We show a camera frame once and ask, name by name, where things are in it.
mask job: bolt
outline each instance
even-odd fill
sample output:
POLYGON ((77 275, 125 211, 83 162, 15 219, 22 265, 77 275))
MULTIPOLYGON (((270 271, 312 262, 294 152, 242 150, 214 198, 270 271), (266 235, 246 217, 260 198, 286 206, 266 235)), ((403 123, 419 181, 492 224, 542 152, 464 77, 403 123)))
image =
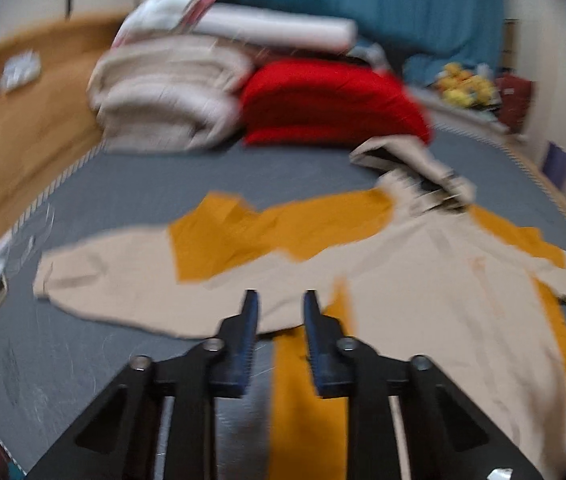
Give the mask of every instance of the bolt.
POLYGON ((152 365, 152 360, 144 355, 137 355, 129 360, 130 368, 143 372, 152 365))
POLYGON ((351 352, 358 346, 358 341, 353 337, 344 337, 339 339, 336 345, 345 352, 351 352))
POLYGON ((218 339, 217 337, 205 339, 203 342, 203 348, 208 352, 218 352, 219 350, 222 350, 224 346, 225 341, 218 339))
POLYGON ((432 361, 430 361, 429 358, 425 357, 424 355, 416 356, 412 360, 412 362, 414 363, 416 370, 420 370, 422 372, 429 370, 432 367, 432 361))

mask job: stuffed toy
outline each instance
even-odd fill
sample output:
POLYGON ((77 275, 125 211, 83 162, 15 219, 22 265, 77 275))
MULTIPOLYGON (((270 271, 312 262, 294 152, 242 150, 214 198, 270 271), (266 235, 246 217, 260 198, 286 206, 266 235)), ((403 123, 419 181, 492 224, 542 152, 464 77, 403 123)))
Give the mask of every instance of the stuffed toy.
POLYGON ((490 79, 463 69, 460 63, 447 63, 434 87, 443 100, 460 108, 487 108, 498 104, 498 91, 490 79))

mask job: beige fabric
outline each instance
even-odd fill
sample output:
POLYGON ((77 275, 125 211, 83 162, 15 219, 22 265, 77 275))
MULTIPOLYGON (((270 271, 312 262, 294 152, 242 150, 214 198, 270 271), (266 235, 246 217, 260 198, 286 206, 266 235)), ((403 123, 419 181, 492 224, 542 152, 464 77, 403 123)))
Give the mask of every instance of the beige fabric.
POLYGON ((238 99, 213 88, 131 79, 98 112, 108 152, 169 153, 218 145, 234 133, 238 99))
POLYGON ((122 230, 47 253, 34 291, 79 316, 200 337, 238 312, 247 288, 260 295, 259 331, 271 332, 301 323, 307 289, 327 304, 345 279, 362 340, 394 358, 432 356, 546 480, 558 480, 566 377, 532 277, 566 299, 566 269, 501 243, 469 214, 421 213, 403 174, 378 186, 394 202, 392 222, 305 262, 276 251, 179 283, 164 230, 122 230))
POLYGON ((224 92, 242 87, 253 71, 248 56, 209 36, 171 36, 106 52, 88 85, 98 110, 114 86, 131 79, 164 84, 197 84, 224 92))

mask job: folded red cloth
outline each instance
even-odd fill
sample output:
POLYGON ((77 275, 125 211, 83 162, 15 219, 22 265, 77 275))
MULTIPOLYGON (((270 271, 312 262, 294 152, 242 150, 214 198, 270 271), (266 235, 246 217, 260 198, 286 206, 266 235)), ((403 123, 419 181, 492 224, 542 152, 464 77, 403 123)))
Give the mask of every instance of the folded red cloth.
POLYGON ((389 134, 431 140, 420 107, 397 78, 345 63, 274 62, 248 82, 241 104, 246 144, 354 148, 389 134))

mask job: wooden panel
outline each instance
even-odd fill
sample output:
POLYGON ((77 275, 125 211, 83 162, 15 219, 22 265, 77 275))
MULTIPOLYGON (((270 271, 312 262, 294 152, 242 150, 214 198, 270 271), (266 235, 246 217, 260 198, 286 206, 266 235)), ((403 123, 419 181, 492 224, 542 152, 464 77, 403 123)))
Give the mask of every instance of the wooden panel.
POLYGON ((55 23, 0 44, 0 70, 25 48, 41 52, 44 61, 38 81, 0 98, 0 236, 58 174, 99 142, 86 88, 120 20, 55 23))

